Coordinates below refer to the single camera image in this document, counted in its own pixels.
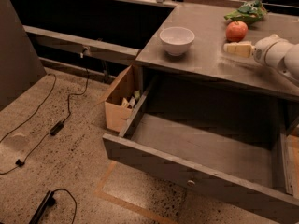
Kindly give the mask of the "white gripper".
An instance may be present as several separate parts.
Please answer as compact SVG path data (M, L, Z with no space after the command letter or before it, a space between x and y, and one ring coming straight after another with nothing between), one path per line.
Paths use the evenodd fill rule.
M289 41L278 35L270 35L259 40L253 50L251 41L240 41L238 43L226 43L223 50L227 53L248 58L253 51L253 58L257 63L269 67L282 67L284 57L289 49Z

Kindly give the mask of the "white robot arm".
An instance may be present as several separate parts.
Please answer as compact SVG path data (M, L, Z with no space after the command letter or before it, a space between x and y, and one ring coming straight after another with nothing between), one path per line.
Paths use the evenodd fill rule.
M276 34L265 37L255 44L249 41L223 45L223 51L249 58L276 70L295 85L299 84L299 44L293 44Z

